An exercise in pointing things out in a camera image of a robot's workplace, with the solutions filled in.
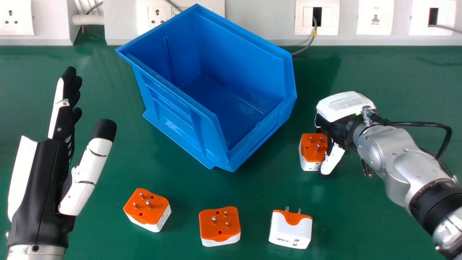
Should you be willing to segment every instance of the orange plug top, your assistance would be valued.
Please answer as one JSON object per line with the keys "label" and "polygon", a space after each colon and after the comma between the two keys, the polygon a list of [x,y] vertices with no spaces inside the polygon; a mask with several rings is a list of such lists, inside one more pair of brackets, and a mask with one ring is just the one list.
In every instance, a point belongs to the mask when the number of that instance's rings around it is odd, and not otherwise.
{"label": "orange plug top", "polygon": [[199,213],[201,238],[223,242],[241,233],[236,207],[203,210]]}
{"label": "orange plug top", "polygon": [[300,214],[300,213],[294,213],[294,212],[288,212],[288,211],[284,211],[284,210],[273,210],[273,212],[278,212],[278,213],[281,213],[284,218],[286,219],[286,222],[287,224],[291,225],[291,226],[297,226],[298,223],[300,223],[300,221],[304,218],[309,218],[309,219],[313,219],[311,216],[308,216],[308,215],[304,215],[304,214]]}
{"label": "orange plug top", "polygon": [[300,151],[308,162],[322,162],[327,150],[327,138],[324,134],[303,134]]}
{"label": "orange plug top", "polygon": [[123,207],[123,211],[141,224],[155,225],[168,206],[169,201],[166,198],[138,188]]}

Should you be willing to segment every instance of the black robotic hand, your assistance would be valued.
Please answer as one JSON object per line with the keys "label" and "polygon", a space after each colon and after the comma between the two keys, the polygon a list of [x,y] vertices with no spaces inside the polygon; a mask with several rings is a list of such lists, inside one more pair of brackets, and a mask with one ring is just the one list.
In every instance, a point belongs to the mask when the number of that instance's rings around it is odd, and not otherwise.
{"label": "black robotic hand", "polygon": [[79,164],[68,174],[74,126],[82,116],[75,108],[81,86],[75,68],[68,67],[56,87],[48,139],[21,137],[8,194],[8,260],[62,259],[68,233],[99,179],[116,135],[116,124],[108,119],[98,122]]}

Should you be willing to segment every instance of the gray cable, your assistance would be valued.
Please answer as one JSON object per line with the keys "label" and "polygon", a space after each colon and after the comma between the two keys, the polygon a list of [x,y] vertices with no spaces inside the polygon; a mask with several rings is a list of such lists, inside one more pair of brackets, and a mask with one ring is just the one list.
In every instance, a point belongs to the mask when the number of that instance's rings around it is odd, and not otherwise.
{"label": "gray cable", "polygon": [[85,15],[88,15],[90,14],[93,10],[95,10],[96,8],[100,7],[101,5],[103,4],[103,1],[95,4],[95,6],[93,6],[92,8],[88,9],[87,13]]}
{"label": "gray cable", "polygon": [[313,41],[315,40],[315,32],[317,31],[317,21],[316,21],[316,18],[313,16],[313,22],[315,23],[315,29],[313,31],[313,34],[311,35],[311,39],[310,39],[310,42],[308,43],[308,45],[306,45],[305,47],[303,47],[302,49],[300,50],[297,50],[296,52],[292,52],[291,55],[292,56],[295,56],[301,52],[304,52],[306,49],[308,49],[312,44],[313,44]]}
{"label": "gray cable", "polygon": [[454,29],[454,28],[449,27],[449,26],[444,26],[444,25],[429,25],[428,27],[436,27],[436,28],[446,29],[446,30],[449,30],[449,31],[453,31],[453,32],[462,34],[462,31],[461,31],[461,30]]}
{"label": "gray cable", "polygon": [[181,9],[179,7],[177,7],[174,3],[172,3],[172,1],[170,0],[165,0],[165,2],[169,3],[173,8],[175,8],[176,10],[178,10],[179,12],[182,12]]}

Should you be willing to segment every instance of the black port opening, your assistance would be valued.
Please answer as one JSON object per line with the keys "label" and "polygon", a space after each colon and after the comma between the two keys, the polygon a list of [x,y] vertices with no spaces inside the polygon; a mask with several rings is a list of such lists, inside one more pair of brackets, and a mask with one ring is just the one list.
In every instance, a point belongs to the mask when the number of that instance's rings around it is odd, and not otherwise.
{"label": "black port opening", "polygon": [[430,8],[430,15],[428,16],[428,25],[436,25],[438,22],[438,9]]}
{"label": "black port opening", "polygon": [[316,19],[318,26],[321,25],[321,18],[322,18],[322,7],[313,7],[313,17]]}

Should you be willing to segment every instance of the orange and white plug adapter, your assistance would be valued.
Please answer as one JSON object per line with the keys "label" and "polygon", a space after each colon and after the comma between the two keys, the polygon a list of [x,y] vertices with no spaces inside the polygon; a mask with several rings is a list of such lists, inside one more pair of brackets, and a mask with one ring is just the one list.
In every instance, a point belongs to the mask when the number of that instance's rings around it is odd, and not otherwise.
{"label": "orange and white plug adapter", "polygon": [[298,145],[300,165],[306,172],[317,171],[324,161],[327,138],[324,134],[303,134]]}
{"label": "orange and white plug adapter", "polygon": [[203,210],[199,213],[202,245],[216,247],[241,239],[241,225],[236,207]]}
{"label": "orange and white plug adapter", "polygon": [[160,232],[172,213],[166,198],[141,188],[135,190],[123,211],[131,222],[151,232]]}
{"label": "orange and white plug adapter", "polygon": [[311,229],[313,218],[308,215],[289,212],[286,210],[274,210],[271,217],[269,241],[273,244],[288,248],[306,249],[311,241]]}

